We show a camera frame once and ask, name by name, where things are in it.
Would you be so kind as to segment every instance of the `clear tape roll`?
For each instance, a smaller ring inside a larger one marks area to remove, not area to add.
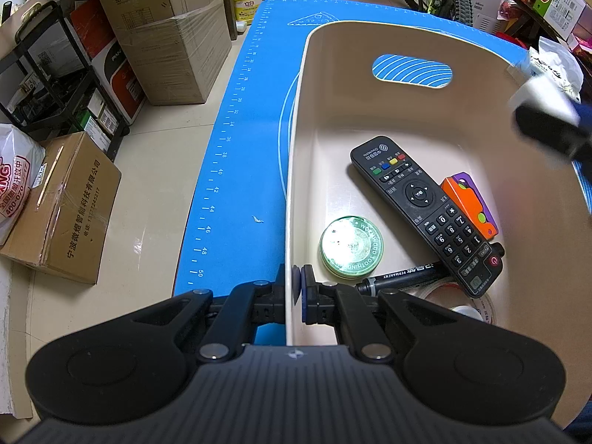
[[[415,295],[415,297],[427,300],[427,297],[432,292],[434,292],[436,289],[440,289],[442,287],[450,287],[450,288],[458,289],[461,292],[463,291],[461,289],[461,287],[456,282],[450,282],[450,281],[446,281],[446,280],[439,280],[437,282],[428,284],[426,286],[416,287],[415,289],[409,289],[409,290],[414,291],[412,293],[412,295]],[[489,298],[489,296],[487,294],[485,294],[483,297],[479,297],[479,298],[470,298],[470,300],[473,304],[473,307],[475,307],[475,309],[477,309],[477,312],[479,312],[481,314],[481,317],[483,317],[483,322],[486,322],[487,324],[495,324],[495,314],[494,314],[494,309],[493,309],[493,302],[491,302],[491,299]]]

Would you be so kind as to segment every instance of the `tape roll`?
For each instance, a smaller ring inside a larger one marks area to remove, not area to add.
[[[461,289],[461,287],[456,282],[450,282],[449,280],[439,280],[437,282],[428,284],[426,286],[416,287],[413,289],[406,290],[406,292],[411,295],[415,295],[415,297],[418,297],[420,299],[430,300],[430,299],[428,299],[430,294],[432,294],[433,292],[435,292],[438,289],[447,288],[447,287],[451,290],[454,289],[454,290],[458,290],[459,292],[462,292],[462,294],[464,296],[464,292]],[[493,302],[491,302],[491,299],[489,298],[487,293],[485,293],[485,295],[483,295],[483,297],[479,297],[479,298],[466,297],[466,300],[468,300],[472,304],[472,306],[477,310],[477,312],[479,312],[479,314],[483,318],[483,322],[485,322],[487,324],[495,324],[495,313],[494,313],[494,308],[493,308]],[[454,305],[451,305],[450,307],[456,307],[458,305],[467,305],[467,303],[466,302],[458,302]]]

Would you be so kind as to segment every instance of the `detergent label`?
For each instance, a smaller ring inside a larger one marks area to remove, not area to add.
[[[252,20],[262,1],[263,0],[235,1],[236,19],[238,21]]]

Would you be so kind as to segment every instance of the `tin lid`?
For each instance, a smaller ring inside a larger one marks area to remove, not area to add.
[[[328,270],[344,279],[372,272],[383,257],[383,236],[364,217],[348,215],[331,222],[321,235],[319,252]]]

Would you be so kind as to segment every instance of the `beige plastic bin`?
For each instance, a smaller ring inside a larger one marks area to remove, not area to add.
[[[442,88],[381,81],[372,63],[396,54],[452,69]],[[319,239],[344,215],[361,215],[383,234],[373,275],[436,260],[421,237],[351,166],[351,149],[386,135],[436,181],[468,172],[487,201],[506,249],[488,291],[499,326],[552,348],[567,371],[554,414],[567,425],[592,391],[592,230],[571,165],[558,165],[511,123],[517,84],[508,62],[466,41],[405,26],[339,21],[306,43],[296,97],[286,208],[286,302],[292,265],[313,265],[317,281],[339,280],[323,266]],[[331,344],[333,329],[304,326],[301,302],[286,311],[288,344]]]

